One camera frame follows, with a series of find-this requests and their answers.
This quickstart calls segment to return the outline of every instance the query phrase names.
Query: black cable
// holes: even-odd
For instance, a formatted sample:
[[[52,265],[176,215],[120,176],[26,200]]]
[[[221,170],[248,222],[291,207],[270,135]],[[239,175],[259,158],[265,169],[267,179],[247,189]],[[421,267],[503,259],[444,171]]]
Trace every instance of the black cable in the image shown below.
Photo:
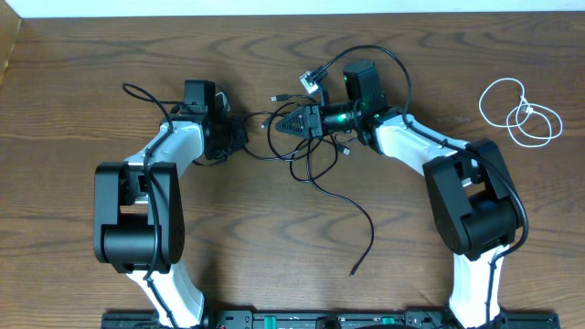
[[[335,139],[333,137],[331,137],[331,142],[333,144],[335,144]],[[372,218],[369,216],[369,214],[366,212],[366,210],[364,210],[364,208],[362,208],[359,204],[357,204],[355,201],[353,201],[352,199],[345,197],[345,196],[339,196],[337,194],[328,192],[324,189],[322,189],[315,181],[313,176],[311,175],[311,160],[310,160],[310,154],[311,154],[311,143],[308,143],[307,146],[307,177],[309,179],[309,182],[313,185],[314,188],[316,188],[319,192],[325,194],[326,196],[331,196],[331,197],[336,197],[338,199],[344,200],[347,203],[353,205],[354,207],[356,207],[357,209],[359,209],[359,211],[361,211],[367,218],[367,221],[369,222],[369,227],[370,227],[370,240],[369,240],[369,245],[367,246],[366,251],[364,251],[364,253],[362,254],[362,257],[359,258],[359,260],[357,261],[356,265],[354,265],[353,269],[351,270],[351,272],[349,273],[350,277],[353,277],[354,274],[356,274],[357,269],[359,269],[359,266],[362,264],[362,261],[364,261],[364,258],[367,256],[367,254],[369,253],[369,251],[372,249],[372,245],[374,244],[374,223],[372,222]]]
[[[359,46],[353,46],[351,48],[348,48],[348,49],[340,52],[339,55],[335,56],[333,59],[329,60],[329,62],[327,62],[327,64],[323,65],[320,69],[329,69],[329,67],[332,66],[333,63],[337,62],[341,57],[345,56],[349,52],[352,52],[352,51],[358,50],[358,49],[377,49],[377,50],[380,50],[380,51],[386,53],[387,55],[389,55],[390,57],[392,57],[392,59],[394,59],[404,70],[406,70],[406,68],[404,68],[404,65],[400,61],[400,59],[393,52],[391,52],[390,50],[388,50],[382,46],[378,46],[378,45],[359,45]]]
[[[221,152],[222,152],[221,158],[219,158],[216,162],[212,162],[210,164],[201,164],[197,160],[193,160],[192,163],[194,165],[199,165],[199,166],[212,166],[212,165],[220,165],[220,164],[223,164],[226,161],[228,161],[228,153],[226,151],[224,151],[224,150],[221,150]]]
[[[161,307],[163,307],[163,310],[165,310],[166,318],[171,323],[173,328],[178,328],[179,326],[176,323],[175,318],[173,317],[173,313],[171,312],[171,309],[169,309],[168,305],[166,305],[165,301],[163,301],[163,298],[161,297],[160,293],[158,292],[158,290],[154,286],[153,279],[148,278],[146,280],[146,285],[148,285],[148,288],[150,288],[150,290],[153,292],[153,295],[154,295],[154,298],[156,299],[156,301],[161,305]]]
[[[122,89],[124,90],[124,92],[126,92],[128,95],[130,95],[130,96],[132,96],[132,97],[134,97],[135,99],[138,99],[138,100],[140,100],[140,101],[158,102],[158,103],[161,103],[161,104],[183,104],[183,102],[182,102],[182,101],[159,101],[159,100],[156,100],[156,101],[154,101],[155,99],[151,99],[150,97],[149,97],[149,98],[145,98],[145,97],[142,97],[142,96],[140,96],[140,95],[136,95],[135,93],[133,93],[133,92],[129,91],[129,90],[126,88],[126,87],[131,87],[131,88],[133,88],[133,89],[136,89],[136,90],[138,90],[138,91],[140,91],[140,92],[144,93],[145,95],[147,95],[148,93],[147,93],[147,92],[145,92],[145,90],[144,90],[144,89],[142,89],[142,88],[139,88],[139,87],[137,87],[137,86],[135,86],[135,85],[133,85],[133,84],[131,84],[131,83],[123,83],[123,85],[122,85]]]
[[[312,102],[317,102],[313,97],[307,95],[288,95],[289,98],[304,98]]]
[[[282,105],[282,106],[281,106],[281,108],[279,108],[279,110],[281,110],[281,109],[284,109],[285,107],[287,107],[287,106],[290,106],[290,105],[293,105],[293,104],[298,104],[298,103],[296,103],[296,102],[288,102],[288,103],[286,103],[286,104]],[[274,117],[269,117],[269,120],[267,120],[267,124],[270,126],[270,125],[271,125],[271,123],[272,123],[272,121],[274,120],[274,118],[275,118],[275,117],[277,117],[277,116],[279,116],[279,117],[283,117],[283,116],[285,116],[286,114],[284,114],[284,113],[278,113],[278,112],[277,112],[277,113],[275,113],[275,112],[273,112],[273,111],[259,111],[259,112],[254,112],[254,113],[251,113],[251,114],[248,114],[248,115],[246,115],[246,116],[245,116],[245,117],[242,119],[242,123],[246,123],[246,121],[247,121],[249,118],[251,118],[251,117],[253,117],[253,116],[256,116],[256,115],[270,115],[270,116],[274,115]],[[299,152],[301,152],[301,151],[302,151],[303,149],[305,149],[305,148],[306,148],[306,145],[305,145],[305,146],[303,146],[303,147],[301,147],[301,148],[299,148],[299,149],[296,149],[296,150],[294,150],[294,151],[292,151],[292,152],[289,152],[289,153],[287,153],[287,154],[283,154],[283,155],[281,155],[281,157],[278,157],[278,156],[260,156],[260,155],[257,155],[257,154],[255,154],[255,153],[253,153],[252,151],[250,151],[250,150],[248,149],[248,147],[246,147],[246,146],[243,146],[243,147],[242,147],[242,149],[244,150],[244,152],[245,152],[246,154],[248,154],[249,156],[253,157],[253,158],[254,158],[254,159],[256,159],[256,160],[262,160],[262,161],[287,161],[287,162],[298,161],[298,160],[301,160],[301,159],[303,159],[303,158],[306,156],[306,154],[303,154],[303,155],[301,155],[301,156],[299,156],[299,157],[296,157],[296,158],[294,158],[294,159],[292,159],[292,158],[291,158],[291,159],[288,159],[288,158],[289,158],[290,156],[292,156],[292,155],[298,154]]]
[[[175,104],[175,106],[173,106],[173,108],[171,109],[170,113],[171,114],[179,113],[179,111],[181,110],[181,105],[183,105],[183,103]]]
[[[298,149],[299,149],[299,147],[301,147],[301,145],[303,145],[303,144],[304,144],[304,143],[306,143],[306,142],[307,142],[307,140],[302,140],[302,141],[301,141],[301,142],[300,142],[300,143],[299,143],[299,144],[296,146],[296,149],[295,149],[295,150],[298,150]],[[331,169],[333,169],[333,167],[334,167],[334,166],[337,164],[337,159],[339,158],[339,154],[338,154],[338,152],[339,152],[339,151],[337,150],[337,148],[335,147],[335,145],[334,145],[332,142],[329,142],[329,141],[326,141],[326,140],[323,140],[323,142],[325,142],[325,143],[328,143],[328,144],[330,144],[330,145],[332,145],[332,146],[333,146],[333,149],[334,149],[334,152],[335,152],[335,159],[334,159],[334,161],[333,161],[333,162],[332,162],[332,163],[331,163],[329,166],[327,166],[327,167],[325,168],[325,170],[324,170],[324,171],[322,171],[322,172],[321,172],[319,175],[316,175],[316,176],[314,176],[314,177],[313,177],[313,179],[314,179],[314,180],[317,180],[317,179],[319,179],[319,178],[320,178],[320,177],[322,177],[323,175],[327,174],[327,173],[328,173],[328,172],[329,172]],[[301,183],[310,183],[310,181],[309,181],[309,179],[308,179],[308,178],[307,178],[307,179],[301,179],[301,178],[299,178],[297,175],[295,175],[295,174],[294,174],[294,171],[293,171],[293,162],[290,162],[290,163],[289,163],[289,170],[290,170],[290,172],[291,172],[291,176],[292,176],[292,178],[294,178],[294,180],[296,180],[297,182],[301,182]]]
[[[354,137],[351,137],[351,138],[349,138],[349,139],[348,139],[348,140],[346,140],[346,141],[341,141],[341,142],[340,142],[340,141],[337,139],[337,137],[339,137],[339,135],[342,135],[342,134],[346,134],[346,133],[336,133],[336,134],[334,134],[334,135],[333,135],[333,138],[335,139],[335,142],[336,142],[336,143],[350,143],[350,142],[353,142],[353,141],[356,141],[356,140],[357,140],[357,137],[356,137],[356,136],[354,136]]]
[[[166,122],[168,123],[168,127],[166,129],[166,133],[163,134],[161,136],[161,138],[157,139],[150,147],[147,147],[144,150],[144,162],[143,162],[143,172],[144,172],[144,181],[146,183],[146,189],[148,191],[148,201],[151,205],[151,209],[153,212],[153,225],[154,225],[154,252],[153,252],[153,258],[151,260],[150,265],[148,266],[148,271],[146,271],[146,274],[143,277],[143,280],[146,280],[148,282],[148,286],[151,288],[151,290],[153,291],[153,295],[155,297],[155,299],[158,301],[158,303],[161,305],[161,307],[165,310],[166,312],[166,317],[169,319],[171,325],[174,328],[178,328],[178,325],[176,325],[175,319],[173,318],[173,315],[171,313],[171,310],[168,308],[168,306],[164,303],[164,301],[161,299],[160,295],[158,294],[158,291],[156,290],[156,288],[154,287],[154,283],[153,280],[151,279],[151,275],[153,274],[154,271],[154,266],[157,263],[157,259],[158,259],[158,249],[159,249],[159,245],[160,245],[160,228],[159,228],[159,217],[158,217],[158,207],[156,205],[156,197],[154,195],[154,185],[153,185],[153,177],[152,177],[152,173],[150,171],[150,165],[148,164],[149,160],[151,159],[154,150],[156,150],[156,148],[168,137],[173,133],[174,130],[174,126],[173,126],[173,121],[171,120],[170,115],[166,112],[165,106],[163,106],[163,103],[160,102],[155,96],[153,96],[150,92],[135,86],[131,83],[123,83],[122,88],[124,89],[124,91],[126,91],[126,93],[128,93],[129,95],[134,95],[137,96],[135,98],[139,99],[139,100],[143,100],[143,97],[138,96],[133,94],[132,92],[130,92],[127,88],[132,88],[135,90],[140,91],[142,94],[146,95],[146,97],[149,98],[150,102],[155,103],[163,112],[163,114],[165,115],[166,118]]]

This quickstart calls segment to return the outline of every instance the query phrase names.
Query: white cable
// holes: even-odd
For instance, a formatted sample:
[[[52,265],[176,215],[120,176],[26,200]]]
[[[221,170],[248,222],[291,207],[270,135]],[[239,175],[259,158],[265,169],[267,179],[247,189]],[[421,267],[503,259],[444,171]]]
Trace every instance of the white cable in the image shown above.
[[[507,117],[505,118],[505,124],[496,124],[491,122],[489,119],[487,119],[487,117],[485,116],[484,110],[482,109],[482,101],[484,100],[484,96],[485,94],[487,94],[487,92],[498,82],[502,82],[502,81],[513,81],[517,84],[520,85],[520,88],[522,89],[522,93],[520,94],[520,102],[518,103],[518,106],[516,106],[512,111],[510,111],[507,115]],[[508,133],[510,133],[510,137],[512,137],[512,139],[514,140],[514,142],[516,142],[518,145],[520,146],[524,146],[524,147],[540,147],[540,146],[544,146],[546,144],[548,144],[552,139],[557,138],[561,135],[561,133],[563,132],[563,121],[560,119],[560,116],[555,112],[552,111],[551,109],[549,109],[548,107],[542,106],[540,104],[535,104],[535,103],[531,103],[529,101],[527,101],[527,99],[524,97],[524,85],[522,84],[522,82],[520,82],[519,80],[516,80],[514,78],[501,78],[499,80],[496,80],[494,82],[492,82],[491,85],[489,85],[484,93],[482,94],[482,97],[479,98],[479,112],[482,114],[482,116],[484,117],[484,119],[487,121],[487,123],[493,125],[494,127],[497,128],[507,128]],[[552,125],[550,124],[550,120],[547,118],[546,115],[542,114],[539,111],[536,111],[535,108],[539,108],[542,109],[544,111],[548,111],[552,114],[554,114],[557,117],[558,120],[558,133],[555,134],[553,136],[553,130],[552,130]],[[520,112],[524,112],[526,113],[526,118],[524,118],[524,120],[522,122],[518,122],[518,114]],[[516,119],[516,124],[510,124],[510,117],[512,116],[512,114],[516,114],[515,115],[515,119]],[[528,120],[528,118],[530,117],[530,115],[532,114],[536,114],[540,117],[542,117],[548,125],[548,136],[543,137],[543,136],[535,136],[532,135],[530,133],[527,133],[524,129],[522,129],[522,125]],[[538,143],[538,144],[524,144],[524,143],[520,143],[514,136],[514,134],[512,133],[512,128],[517,128],[520,130],[520,132],[525,135],[528,138],[532,138],[532,139],[536,139],[536,140],[545,140],[545,142],[543,143]]]

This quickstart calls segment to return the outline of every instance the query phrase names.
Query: wooden table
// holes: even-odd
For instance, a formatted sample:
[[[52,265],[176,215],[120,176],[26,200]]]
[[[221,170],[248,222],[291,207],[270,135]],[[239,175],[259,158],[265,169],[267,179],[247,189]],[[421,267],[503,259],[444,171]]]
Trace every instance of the wooden table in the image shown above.
[[[452,137],[496,141],[530,218],[528,243],[505,260],[500,303],[554,310],[566,328],[585,313],[585,14],[168,17],[27,20],[0,90],[0,327],[98,327],[111,309],[152,309],[140,288],[93,256],[93,172],[121,161],[156,133],[155,106],[121,90],[134,82],[181,100],[185,79],[229,91],[234,112],[274,109],[270,96],[300,93],[298,77],[345,48],[397,52],[414,84],[417,119]],[[397,66],[375,51],[389,98],[402,103]],[[328,78],[346,97],[342,64]],[[524,81],[530,101],[557,110],[561,138],[515,145],[485,123],[477,101],[501,77]],[[502,122],[517,89],[486,100]],[[261,119],[250,149],[268,154]],[[535,132],[544,132],[542,125]],[[279,147],[297,139],[275,136]],[[321,183],[351,205],[294,182],[284,163],[244,153],[190,167],[181,181],[183,260],[214,304],[284,310],[388,310],[446,305],[452,254],[432,221],[424,180],[358,143]],[[331,161],[330,150],[315,166]]]

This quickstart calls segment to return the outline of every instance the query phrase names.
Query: black bracket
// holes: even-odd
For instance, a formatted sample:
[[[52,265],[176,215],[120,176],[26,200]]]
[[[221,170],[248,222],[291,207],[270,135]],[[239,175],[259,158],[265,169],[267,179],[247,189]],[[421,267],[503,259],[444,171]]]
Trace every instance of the black bracket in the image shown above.
[[[276,123],[276,130],[304,139],[323,137],[320,106],[316,104],[300,106]]]
[[[185,246],[185,222],[176,164],[154,163],[154,197],[158,205],[160,247],[154,268],[168,273]],[[95,172],[93,251],[100,262],[110,263],[119,273],[146,270],[154,253],[152,209],[148,214],[123,213],[144,192],[142,167],[127,162],[103,163]]]
[[[185,80],[185,96],[181,112],[207,115],[215,110],[216,84],[207,80]]]
[[[470,143],[467,150],[492,163],[514,188],[494,142]],[[494,174],[481,165],[474,166],[472,159],[461,153],[437,157],[422,168],[435,224],[452,252],[477,260],[483,252],[514,241],[520,227],[518,209]],[[465,180],[484,183],[484,190],[467,196],[462,185]]]

